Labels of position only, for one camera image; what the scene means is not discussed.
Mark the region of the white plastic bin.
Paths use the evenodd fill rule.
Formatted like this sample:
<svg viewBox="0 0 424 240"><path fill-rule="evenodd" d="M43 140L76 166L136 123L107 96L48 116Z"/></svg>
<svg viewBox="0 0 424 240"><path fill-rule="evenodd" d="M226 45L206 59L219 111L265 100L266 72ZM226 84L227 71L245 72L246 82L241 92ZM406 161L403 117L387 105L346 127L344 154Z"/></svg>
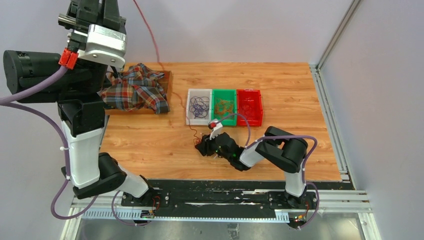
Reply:
<svg viewBox="0 0 424 240"><path fill-rule="evenodd" d="M185 110L186 125L207 126L211 121L212 89L189 88Z"/></svg>

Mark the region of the green plastic bin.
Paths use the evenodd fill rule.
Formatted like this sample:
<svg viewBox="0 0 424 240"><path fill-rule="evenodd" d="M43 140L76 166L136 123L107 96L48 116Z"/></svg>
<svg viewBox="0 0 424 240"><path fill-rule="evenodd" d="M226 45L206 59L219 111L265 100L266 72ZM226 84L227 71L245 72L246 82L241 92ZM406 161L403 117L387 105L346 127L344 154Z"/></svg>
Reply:
<svg viewBox="0 0 424 240"><path fill-rule="evenodd" d="M211 120L221 120L230 114L236 114L237 92L235 89L213 89L211 98Z"/></svg>

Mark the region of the red plastic bin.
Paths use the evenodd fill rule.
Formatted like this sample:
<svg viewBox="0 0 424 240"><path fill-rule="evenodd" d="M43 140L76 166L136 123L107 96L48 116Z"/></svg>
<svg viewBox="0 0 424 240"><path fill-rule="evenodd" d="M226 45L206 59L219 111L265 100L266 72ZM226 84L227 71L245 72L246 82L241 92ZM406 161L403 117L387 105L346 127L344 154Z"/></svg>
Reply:
<svg viewBox="0 0 424 240"><path fill-rule="evenodd" d="M250 127L263 124L263 104L261 91L258 89L237 89L237 112L243 115Z"/></svg>

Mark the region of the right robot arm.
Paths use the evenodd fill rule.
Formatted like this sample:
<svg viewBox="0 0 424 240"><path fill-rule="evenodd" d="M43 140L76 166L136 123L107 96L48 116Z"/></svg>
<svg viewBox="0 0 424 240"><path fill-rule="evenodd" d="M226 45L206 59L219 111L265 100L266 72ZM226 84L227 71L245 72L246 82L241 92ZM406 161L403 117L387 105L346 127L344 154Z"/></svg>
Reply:
<svg viewBox="0 0 424 240"><path fill-rule="evenodd" d="M297 209L306 202L304 166L309 154L303 137L269 126L262 137L245 147L239 146L226 132L204 135L194 147L204 157L217 155L226 159L240 172L267 160L284 172L286 203Z"/></svg>

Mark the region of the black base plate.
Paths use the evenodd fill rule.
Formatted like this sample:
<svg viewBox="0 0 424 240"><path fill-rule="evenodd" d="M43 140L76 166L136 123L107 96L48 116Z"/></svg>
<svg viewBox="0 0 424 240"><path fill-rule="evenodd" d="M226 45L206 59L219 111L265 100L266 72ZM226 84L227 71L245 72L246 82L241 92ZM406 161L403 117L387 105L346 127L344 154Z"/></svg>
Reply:
<svg viewBox="0 0 424 240"><path fill-rule="evenodd" d="M151 210L158 217L267 219L276 210L305 214L316 209L316 192L306 191L300 204L284 199L284 181L258 180L149 180L141 198L123 193L123 207Z"/></svg>

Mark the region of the plaid shirt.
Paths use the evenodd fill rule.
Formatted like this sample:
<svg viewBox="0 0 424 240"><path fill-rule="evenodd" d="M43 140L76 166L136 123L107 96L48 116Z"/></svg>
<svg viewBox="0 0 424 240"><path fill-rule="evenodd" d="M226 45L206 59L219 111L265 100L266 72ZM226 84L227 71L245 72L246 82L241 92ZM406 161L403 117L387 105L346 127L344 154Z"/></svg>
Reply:
<svg viewBox="0 0 424 240"><path fill-rule="evenodd" d="M154 114L171 111L167 91L160 80L166 77L163 71L152 70L143 63L132 65L117 76L107 75L111 86L99 91L103 102L116 110L134 112L150 109Z"/></svg>

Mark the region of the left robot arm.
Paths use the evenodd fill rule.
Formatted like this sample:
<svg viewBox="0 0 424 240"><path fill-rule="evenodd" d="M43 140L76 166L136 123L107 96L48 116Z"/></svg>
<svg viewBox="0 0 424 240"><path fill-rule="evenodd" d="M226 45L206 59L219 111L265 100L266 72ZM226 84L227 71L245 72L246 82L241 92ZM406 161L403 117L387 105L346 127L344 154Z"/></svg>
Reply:
<svg viewBox="0 0 424 240"><path fill-rule="evenodd" d="M85 199L119 190L149 206L147 181L100 152L106 127L99 96L108 68L123 68L126 19L116 0L73 0L58 24L69 31L62 53L5 50L3 68L10 96L1 105L56 103L66 151L64 176L74 194Z"/></svg>

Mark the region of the wooden tray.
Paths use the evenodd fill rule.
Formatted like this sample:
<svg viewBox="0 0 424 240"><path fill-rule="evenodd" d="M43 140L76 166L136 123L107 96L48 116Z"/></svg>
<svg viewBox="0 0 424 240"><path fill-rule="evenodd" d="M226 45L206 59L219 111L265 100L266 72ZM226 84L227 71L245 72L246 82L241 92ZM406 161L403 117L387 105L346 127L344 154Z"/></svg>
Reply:
<svg viewBox="0 0 424 240"><path fill-rule="evenodd" d="M172 91L173 91L173 78L174 75L171 71L164 71L164 78L159 80L159 83L166 92L167 102L171 105ZM124 111L120 109L105 109L106 115L155 115L155 112L149 108L140 108L134 111Z"/></svg>

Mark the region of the aluminium frame rail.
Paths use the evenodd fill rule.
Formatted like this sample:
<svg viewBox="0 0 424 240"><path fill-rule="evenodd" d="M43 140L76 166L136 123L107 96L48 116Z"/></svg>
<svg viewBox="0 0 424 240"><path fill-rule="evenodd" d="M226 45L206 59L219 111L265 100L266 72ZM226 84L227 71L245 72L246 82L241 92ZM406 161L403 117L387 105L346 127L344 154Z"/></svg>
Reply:
<svg viewBox="0 0 424 240"><path fill-rule="evenodd" d="M72 213L86 208L86 219L289 223L332 213L369 214L365 191L346 182L316 182L301 203L285 198L283 181L160 180L142 200L126 193L104 193L72 202Z"/></svg>

